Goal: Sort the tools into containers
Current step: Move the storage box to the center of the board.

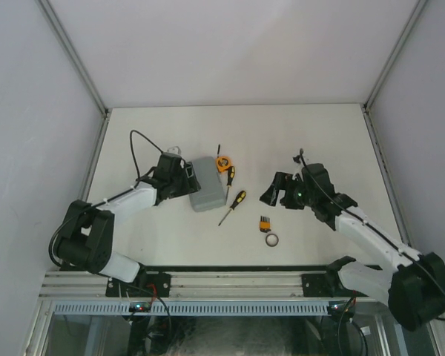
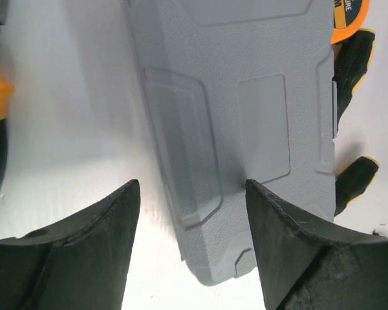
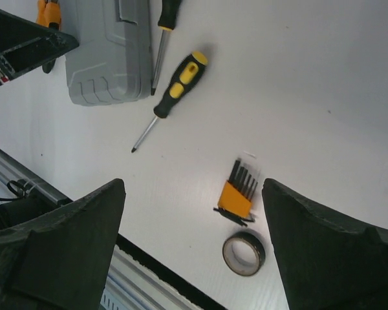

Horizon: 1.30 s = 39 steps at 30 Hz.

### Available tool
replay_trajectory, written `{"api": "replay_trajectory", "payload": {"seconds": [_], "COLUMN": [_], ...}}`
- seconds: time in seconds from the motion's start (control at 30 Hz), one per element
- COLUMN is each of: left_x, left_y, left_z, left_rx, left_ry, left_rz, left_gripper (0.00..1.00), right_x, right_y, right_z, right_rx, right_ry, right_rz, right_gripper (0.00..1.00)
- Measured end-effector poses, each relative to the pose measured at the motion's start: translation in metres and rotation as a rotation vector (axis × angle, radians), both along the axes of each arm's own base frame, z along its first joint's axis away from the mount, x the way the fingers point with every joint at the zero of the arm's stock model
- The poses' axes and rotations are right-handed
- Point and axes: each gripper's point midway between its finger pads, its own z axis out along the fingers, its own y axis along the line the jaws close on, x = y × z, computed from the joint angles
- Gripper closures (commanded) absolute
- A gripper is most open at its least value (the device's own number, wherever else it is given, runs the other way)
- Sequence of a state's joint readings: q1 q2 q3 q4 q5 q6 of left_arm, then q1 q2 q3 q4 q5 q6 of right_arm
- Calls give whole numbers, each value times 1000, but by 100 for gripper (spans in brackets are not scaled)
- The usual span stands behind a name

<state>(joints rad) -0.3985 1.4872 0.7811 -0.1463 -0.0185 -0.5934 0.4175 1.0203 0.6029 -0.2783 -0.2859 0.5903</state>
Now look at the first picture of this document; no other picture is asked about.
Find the grey plastic tool case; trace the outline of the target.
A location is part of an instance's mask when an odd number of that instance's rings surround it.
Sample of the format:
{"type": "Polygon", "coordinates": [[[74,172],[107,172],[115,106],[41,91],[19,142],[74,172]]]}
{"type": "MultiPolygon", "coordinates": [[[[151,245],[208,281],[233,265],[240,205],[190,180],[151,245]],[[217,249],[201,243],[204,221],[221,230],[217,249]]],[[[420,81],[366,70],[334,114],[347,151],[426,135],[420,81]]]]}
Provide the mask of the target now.
{"type": "Polygon", "coordinates": [[[200,190],[189,195],[193,210],[199,213],[223,207],[226,198],[215,158],[204,156],[194,159],[191,163],[200,184],[200,190]]]}

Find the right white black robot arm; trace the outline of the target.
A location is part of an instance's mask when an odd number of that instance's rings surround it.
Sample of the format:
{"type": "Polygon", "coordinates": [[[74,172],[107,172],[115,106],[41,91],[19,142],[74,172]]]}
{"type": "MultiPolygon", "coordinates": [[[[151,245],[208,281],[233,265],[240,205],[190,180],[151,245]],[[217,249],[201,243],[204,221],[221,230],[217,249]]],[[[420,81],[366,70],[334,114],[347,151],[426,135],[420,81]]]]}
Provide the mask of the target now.
{"type": "Polygon", "coordinates": [[[320,163],[298,162],[296,174],[277,172],[260,201],[291,210],[310,208],[315,217],[350,239],[375,262],[371,268],[350,256],[335,260],[326,288],[336,296],[348,290],[384,304],[405,329],[413,332],[432,320],[445,321],[445,264],[435,253],[418,250],[376,226],[350,196],[336,192],[320,163]]]}

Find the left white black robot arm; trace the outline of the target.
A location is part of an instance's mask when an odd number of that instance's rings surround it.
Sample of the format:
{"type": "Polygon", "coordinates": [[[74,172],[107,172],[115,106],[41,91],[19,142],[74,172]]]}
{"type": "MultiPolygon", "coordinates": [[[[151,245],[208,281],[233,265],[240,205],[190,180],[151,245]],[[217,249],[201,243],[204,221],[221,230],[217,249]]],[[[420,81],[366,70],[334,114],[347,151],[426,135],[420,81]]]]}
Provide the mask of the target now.
{"type": "Polygon", "coordinates": [[[178,154],[163,152],[157,165],[125,191],[96,204],[73,201],[50,239],[50,258],[57,266],[69,263],[120,280],[124,291],[138,297],[145,293],[148,279],[140,274],[141,263],[113,250],[115,227],[147,208],[200,189],[193,164],[178,154]]]}

